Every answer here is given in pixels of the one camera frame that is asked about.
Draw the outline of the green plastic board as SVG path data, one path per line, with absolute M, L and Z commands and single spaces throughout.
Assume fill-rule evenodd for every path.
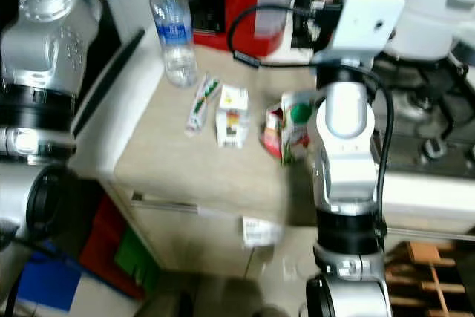
M 114 256 L 115 263 L 146 295 L 153 293 L 162 269 L 132 229 L 127 229 Z

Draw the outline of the white round cooker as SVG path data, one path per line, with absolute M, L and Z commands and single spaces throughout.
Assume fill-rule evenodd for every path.
M 475 0 L 406 0 L 384 52 L 409 60 L 445 58 L 457 26 L 467 21 L 475 21 Z

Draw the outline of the small white carton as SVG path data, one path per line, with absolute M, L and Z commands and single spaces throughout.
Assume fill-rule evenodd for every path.
M 216 112 L 218 147 L 242 148 L 250 130 L 250 94 L 245 88 L 224 84 Z

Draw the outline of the black gas stove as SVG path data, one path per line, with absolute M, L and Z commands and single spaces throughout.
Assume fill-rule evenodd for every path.
M 475 179 L 475 84 L 452 58 L 377 56 L 373 72 L 394 99 L 391 171 Z

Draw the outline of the blue plastic board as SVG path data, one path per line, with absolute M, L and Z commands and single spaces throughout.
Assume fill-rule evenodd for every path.
M 19 279 L 16 297 L 68 313 L 84 274 L 69 260 L 57 260 L 40 252 L 31 253 Z

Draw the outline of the dark glass bottle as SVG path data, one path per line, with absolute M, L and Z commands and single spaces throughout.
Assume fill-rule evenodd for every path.
M 330 4 L 339 4 L 341 0 L 294 0 L 296 8 L 311 11 L 311 16 L 292 17 L 292 48 L 312 49 L 319 51 L 329 44 L 330 36 L 335 30 L 332 19 L 321 12 Z

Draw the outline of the white barcode label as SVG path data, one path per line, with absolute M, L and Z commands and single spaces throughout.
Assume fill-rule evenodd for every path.
M 245 248 L 274 246 L 283 236 L 282 225 L 257 218 L 241 218 L 241 231 Z

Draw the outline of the orange-red plastic board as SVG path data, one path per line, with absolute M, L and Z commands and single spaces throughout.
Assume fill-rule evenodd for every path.
M 125 218 L 112 199 L 100 195 L 91 220 L 91 232 L 80 255 L 85 269 L 109 283 L 126 282 L 128 273 L 116 263 L 115 256 L 127 228 Z

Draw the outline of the red white green-cap carton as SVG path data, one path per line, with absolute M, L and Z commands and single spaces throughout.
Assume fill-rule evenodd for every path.
M 315 112 L 315 91 L 282 94 L 281 101 L 264 112 L 261 144 L 282 165 L 306 157 L 309 142 L 307 125 Z

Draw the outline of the clear blue-label water bottle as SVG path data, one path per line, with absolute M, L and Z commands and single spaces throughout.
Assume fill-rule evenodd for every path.
M 180 88 L 193 86 L 197 82 L 197 60 L 188 0 L 150 0 L 150 6 L 167 82 Z

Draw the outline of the white green stick packet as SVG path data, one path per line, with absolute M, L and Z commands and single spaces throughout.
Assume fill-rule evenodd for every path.
M 194 137 L 203 131 L 209 104 L 217 96 L 218 89 L 220 89 L 220 77 L 207 73 L 194 94 L 186 120 L 186 136 Z

